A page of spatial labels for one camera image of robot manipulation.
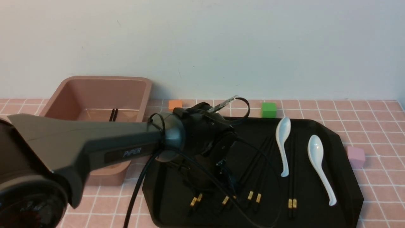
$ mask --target black serving tray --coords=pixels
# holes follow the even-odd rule
[[[269,136],[275,140],[275,129],[279,121],[280,119],[249,118],[243,124],[235,126],[235,130],[240,137],[260,147]],[[340,137],[313,120],[292,119],[291,124],[291,134],[285,146],[287,158],[290,151],[295,149],[298,160],[295,219],[287,217],[288,178],[280,177],[282,163],[275,142],[270,159],[277,176],[268,169],[270,173],[266,176],[259,211],[254,213],[252,209],[247,209],[246,213],[256,223],[269,226],[276,218],[282,200],[281,215],[276,223],[278,228],[356,228],[364,198]],[[313,134],[320,137],[324,146],[322,167],[337,197],[337,204],[332,207],[328,205],[326,191],[308,158],[307,144]],[[254,154],[254,150],[242,143],[238,142],[233,146],[228,154],[227,164],[236,177],[240,177],[245,171]],[[276,178],[280,180],[281,190],[278,189]],[[240,198],[247,197],[253,179],[247,181]],[[143,184],[143,193],[153,222],[162,228],[254,227],[235,207],[218,212],[224,199],[219,190],[211,195],[205,194],[197,210],[190,214],[190,202],[195,193],[184,185],[176,171],[164,163],[152,163]]]

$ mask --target table surface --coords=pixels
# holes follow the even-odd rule
[[[0,99],[0,118],[10,114],[38,115],[47,99]],[[182,100],[188,108],[199,102],[216,105],[222,100]],[[366,162],[354,170],[364,196],[358,228],[405,227],[405,112],[396,101],[382,100],[249,100],[250,117],[260,117],[262,102],[277,104],[277,117],[313,119],[340,135],[345,146],[364,149]],[[145,118],[168,109],[168,100],[150,100]],[[223,116],[243,116],[247,108],[235,101]],[[138,176],[147,158],[129,166],[122,186],[86,186],[80,206],[68,208],[58,227],[122,227]],[[132,210],[130,228],[154,228],[140,192]]]

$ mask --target pink container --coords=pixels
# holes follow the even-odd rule
[[[65,79],[40,116],[60,120],[109,121],[118,109],[116,121],[142,122],[152,88],[143,77],[74,76]],[[130,161],[90,173],[89,185],[121,185]]]

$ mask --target black wire bundle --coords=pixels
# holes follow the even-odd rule
[[[243,102],[245,102],[245,103],[247,104],[247,113],[246,113],[246,115],[245,115],[243,118],[241,118],[241,119],[239,119],[239,120],[234,120],[234,121],[224,120],[224,119],[221,119],[221,118],[217,117],[216,115],[214,115],[214,114],[212,114],[212,113],[209,113],[209,112],[207,112],[207,111],[205,111],[205,110],[201,110],[201,109],[193,109],[193,108],[190,108],[190,109],[188,109],[188,111],[189,111],[191,114],[201,114],[201,115],[206,116],[206,117],[210,118],[211,120],[214,120],[214,121],[219,122],[219,123],[229,124],[229,125],[237,125],[237,124],[243,123],[243,121],[248,118],[249,113],[250,113],[250,105],[249,105],[249,102],[248,102],[246,99],[244,99],[244,98],[238,97],[238,98],[236,98],[236,99],[237,99],[237,100],[242,100]],[[155,116],[155,115],[158,115],[158,116],[160,117],[160,119],[161,119],[161,121],[162,121],[162,128],[160,128],[159,126],[153,124],[152,117]],[[158,128],[160,129],[161,134],[162,134],[162,141],[161,141],[161,143],[160,143],[159,149],[149,158],[149,160],[148,160],[147,163],[145,164],[144,168],[142,169],[141,174],[139,175],[138,181],[136,182],[136,185],[135,185],[134,192],[132,193],[132,196],[131,196],[131,199],[130,199],[130,202],[129,202],[129,205],[128,205],[128,210],[127,210],[127,214],[126,214],[126,216],[125,216],[125,221],[124,221],[124,228],[128,228],[129,220],[130,220],[131,213],[132,213],[132,208],[133,208],[133,206],[134,206],[134,204],[135,204],[135,199],[136,199],[136,196],[138,195],[139,189],[141,188],[141,184],[142,184],[142,182],[143,182],[143,179],[145,178],[146,171],[149,169],[149,166],[152,164],[152,161],[153,161],[155,158],[157,158],[157,156],[159,156],[159,154],[160,154],[164,149],[166,149],[166,150],[172,150],[172,151],[176,152],[177,154],[179,154],[180,156],[182,156],[184,159],[186,159],[188,162],[190,162],[190,163],[194,164],[196,167],[198,167],[204,174],[206,174],[206,175],[211,179],[211,181],[216,185],[216,187],[217,187],[219,190],[222,191],[223,194],[225,194],[226,196],[229,197],[229,200],[234,204],[234,206],[238,209],[238,211],[241,212],[241,214],[243,215],[243,217],[245,217],[246,220],[247,220],[248,222],[250,222],[252,225],[254,225],[254,226],[257,227],[257,228],[272,228],[272,227],[275,226],[275,224],[277,223],[277,221],[278,221],[278,219],[279,219],[279,217],[280,217],[280,212],[281,212],[281,207],[282,207],[282,200],[281,200],[281,197],[280,197],[280,207],[279,207],[279,211],[278,211],[278,213],[277,213],[277,216],[276,216],[274,222],[273,222],[270,226],[262,226],[262,225],[259,225],[259,224],[255,223],[251,218],[249,218],[249,216],[248,216],[248,215],[246,214],[246,212],[242,209],[242,206],[237,202],[237,200],[232,197],[233,194],[231,194],[230,192],[228,192],[228,190],[221,184],[221,182],[219,182],[207,169],[205,169],[205,168],[204,168],[201,164],[199,164],[196,160],[194,160],[194,159],[190,158],[189,156],[183,154],[180,150],[178,150],[178,149],[176,149],[176,148],[165,147],[164,140],[165,140],[165,135],[166,135],[166,126],[165,126],[164,119],[163,119],[163,117],[162,117],[161,114],[159,114],[159,113],[154,113],[153,115],[151,115],[151,116],[149,117],[148,122],[152,123],[153,125],[155,125],[156,127],[158,127]],[[278,188],[279,188],[279,190],[281,190],[280,181],[279,181],[279,179],[278,179],[277,172],[275,171],[274,167],[271,165],[270,160],[267,158],[267,156],[264,154],[264,152],[261,151],[260,149],[256,148],[254,145],[248,143],[247,141],[245,141],[245,140],[242,139],[242,138],[237,138],[237,141],[242,142],[242,143],[244,143],[244,144],[246,144],[246,145],[252,147],[254,150],[256,150],[257,152],[259,152],[262,156],[264,156],[264,158],[265,158],[266,161],[268,162],[269,166],[270,166],[271,169],[273,170],[273,174],[274,174],[274,176],[275,176],[276,179],[277,179]]]

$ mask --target white spoon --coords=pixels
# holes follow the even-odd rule
[[[333,192],[332,187],[329,184],[328,179],[325,176],[325,173],[322,169],[322,159],[324,158],[324,146],[322,145],[321,139],[313,135],[309,139],[308,142],[308,156],[309,160],[315,171],[318,173],[318,176],[321,178],[322,183],[328,193],[329,197],[329,206],[333,206],[336,204],[336,196]]]
[[[284,143],[286,142],[291,131],[291,121],[290,118],[284,117],[280,120],[276,128],[276,141],[281,154],[281,161],[283,162],[283,172],[282,177],[288,176],[288,162],[286,156],[286,149],[284,148]]]

